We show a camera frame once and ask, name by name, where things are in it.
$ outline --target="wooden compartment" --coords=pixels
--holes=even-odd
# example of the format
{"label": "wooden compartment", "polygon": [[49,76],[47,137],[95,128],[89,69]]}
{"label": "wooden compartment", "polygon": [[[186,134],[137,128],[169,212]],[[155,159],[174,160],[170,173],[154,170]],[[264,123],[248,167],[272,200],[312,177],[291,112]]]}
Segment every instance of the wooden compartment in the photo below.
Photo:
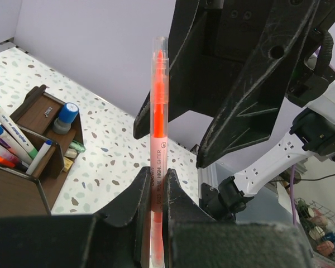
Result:
{"label": "wooden compartment", "polygon": [[45,89],[45,85],[34,87],[10,117],[38,150],[48,139],[52,147],[32,175],[0,166],[0,217],[51,214],[69,172],[62,172],[64,153],[72,140],[83,144],[79,114],[67,134],[52,131],[64,102]]}

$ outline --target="black plastic part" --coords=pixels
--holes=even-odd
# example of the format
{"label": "black plastic part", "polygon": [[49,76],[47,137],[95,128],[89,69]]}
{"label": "black plastic part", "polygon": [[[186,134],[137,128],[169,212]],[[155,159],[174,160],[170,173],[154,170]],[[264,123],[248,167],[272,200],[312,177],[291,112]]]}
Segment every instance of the black plastic part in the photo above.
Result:
{"label": "black plastic part", "polygon": [[182,190],[175,170],[167,172],[164,194],[165,268],[312,267],[292,226],[216,222]]}
{"label": "black plastic part", "polygon": [[311,31],[314,31],[315,28],[320,30],[329,30],[334,23],[335,23],[335,0],[320,1],[318,11],[315,14]]}
{"label": "black plastic part", "polygon": [[200,207],[218,221],[234,221],[236,213],[245,210],[246,203],[253,199],[243,196],[234,183],[235,177],[224,179],[216,188],[201,185]]}
{"label": "black plastic part", "polygon": [[320,47],[317,63],[314,68],[314,74],[323,76],[327,67],[329,67],[331,63],[334,40],[328,31],[320,30],[319,32],[323,34],[323,42]]}
{"label": "black plastic part", "polygon": [[295,133],[304,142],[305,151],[313,151],[320,156],[335,152],[335,125],[309,108],[293,120],[290,133]]}
{"label": "black plastic part", "polygon": [[166,268],[312,268],[310,251],[293,226],[173,222]]}
{"label": "black plastic part", "polygon": [[[252,2],[204,9],[197,0],[176,1],[169,121],[188,110],[214,117],[200,144],[198,167],[270,137],[297,61],[322,41],[310,28],[330,13],[322,3],[314,20],[318,0]],[[149,117],[148,95],[135,120],[135,138],[149,133]]]}
{"label": "black plastic part", "polygon": [[298,96],[299,106],[305,106],[308,102],[319,98],[324,94],[325,90],[329,87],[329,81],[325,78],[312,74],[309,79],[304,83],[302,88],[305,91]]}
{"label": "black plastic part", "polygon": [[[164,242],[164,259],[165,268],[176,268],[174,245],[171,238],[174,237],[172,229],[176,224],[192,223],[192,222],[214,222],[215,220],[201,210],[193,200],[181,188],[176,170],[169,169],[167,171],[164,182],[164,203],[162,212],[162,239]],[[194,261],[188,266],[197,267],[198,262]]]}
{"label": "black plastic part", "polygon": [[94,215],[0,218],[0,267],[149,267],[150,168]]}
{"label": "black plastic part", "polygon": [[[149,267],[149,171],[143,167],[94,215],[0,218],[0,267]],[[164,187],[166,268],[311,267],[295,228],[217,223],[182,190],[175,170]]]}

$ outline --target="speckled white surface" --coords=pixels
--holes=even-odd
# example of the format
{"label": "speckled white surface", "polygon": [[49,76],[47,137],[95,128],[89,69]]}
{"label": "speckled white surface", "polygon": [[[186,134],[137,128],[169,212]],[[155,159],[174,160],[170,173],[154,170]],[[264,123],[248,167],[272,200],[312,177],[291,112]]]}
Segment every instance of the speckled white surface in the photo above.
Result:
{"label": "speckled white surface", "polygon": [[[85,153],[79,155],[52,209],[53,214],[93,213],[106,205],[150,164],[150,141],[133,138],[134,118],[16,48],[0,53],[0,105],[12,113],[34,86],[80,108]],[[168,167],[198,203],[196,156],[168,143]]]}

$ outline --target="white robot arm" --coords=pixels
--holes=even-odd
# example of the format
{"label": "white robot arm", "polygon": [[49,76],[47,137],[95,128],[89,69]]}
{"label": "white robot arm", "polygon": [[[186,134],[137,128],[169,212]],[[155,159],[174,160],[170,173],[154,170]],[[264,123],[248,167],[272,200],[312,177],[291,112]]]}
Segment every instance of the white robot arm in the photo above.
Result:
{"label": "white robot arm", "polygon": [[[319,98],[309,102],[309,108],[335,125],[335,80]],[[289,132],[269,152],[252,165],[234,175],[234,183],[245,197],[252,197],[275,176],[290,166],[315,154],[303,149],[305,141]]]}
{"label": "white robot arm", "polygon": [[335,152],[335,80],[308,102],[290,131],[249,167],[224,179],[218,190],[202,184],[200,206],[213,218],[231,218],[274,177],[312,155]]}

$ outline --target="purple cable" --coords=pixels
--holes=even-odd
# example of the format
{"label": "purple cable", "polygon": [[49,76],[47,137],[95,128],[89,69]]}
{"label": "purple cable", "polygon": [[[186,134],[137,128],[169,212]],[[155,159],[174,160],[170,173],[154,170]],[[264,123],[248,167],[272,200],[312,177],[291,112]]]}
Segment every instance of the purple cable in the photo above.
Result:
{"label": "purple cable", "polygon": [[294,204],[294,174],[295,174],[295,164],[291,166],[290,180],[289,180],[289,190],[290,190],[290,202],[291,202],[291,215],[293,216],[293,225],[296,226],[296,212]]}

